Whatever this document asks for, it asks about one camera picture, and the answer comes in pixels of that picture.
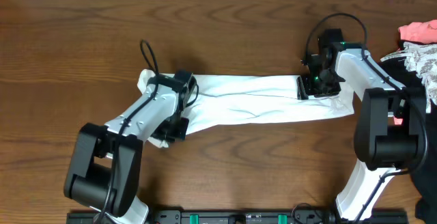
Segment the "white t-shirt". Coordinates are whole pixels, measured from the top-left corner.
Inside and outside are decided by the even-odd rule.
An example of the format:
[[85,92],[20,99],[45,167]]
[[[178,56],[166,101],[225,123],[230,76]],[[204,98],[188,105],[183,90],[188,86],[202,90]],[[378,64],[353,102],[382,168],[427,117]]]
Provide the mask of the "white t-shirt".
[[[157,74],[144,69],[137,87],[142,95]],[[163,74],[173,77],[175,74]],[[353,90],[341,86],[336,96],[298,99],[297,76],[194,75],[197,88],[182,117],[189,119],[186,134],[216,125],[269,124],[325,120],[354,112]]]

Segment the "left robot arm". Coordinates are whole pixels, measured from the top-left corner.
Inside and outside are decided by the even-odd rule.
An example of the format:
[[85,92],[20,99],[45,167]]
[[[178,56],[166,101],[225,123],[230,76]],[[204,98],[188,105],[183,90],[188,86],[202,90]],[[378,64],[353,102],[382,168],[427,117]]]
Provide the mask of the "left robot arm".
[[76,139],[64,195],[95,208],[93,223],[144,223],[148,208],[137,198],[143,144],[160,146],[186,136],[182,112],[197,88],[190,72],[157,74],[131,107],[103,126],[87,123]]

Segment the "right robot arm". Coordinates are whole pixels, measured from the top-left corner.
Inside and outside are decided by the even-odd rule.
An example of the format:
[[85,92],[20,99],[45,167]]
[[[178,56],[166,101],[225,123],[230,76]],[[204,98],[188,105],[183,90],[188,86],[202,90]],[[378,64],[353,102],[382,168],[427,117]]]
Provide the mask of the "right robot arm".
[[306,54],[302,64],[309,74],[298,78],[299,98],[333,96],[345,83],[361,100],[354,132],[357,162],[336,197],[334,220],[364,223],[389,181],[414,173],[425,162],[425,92],[389,76],[359,43],[321,43],[318,54]]

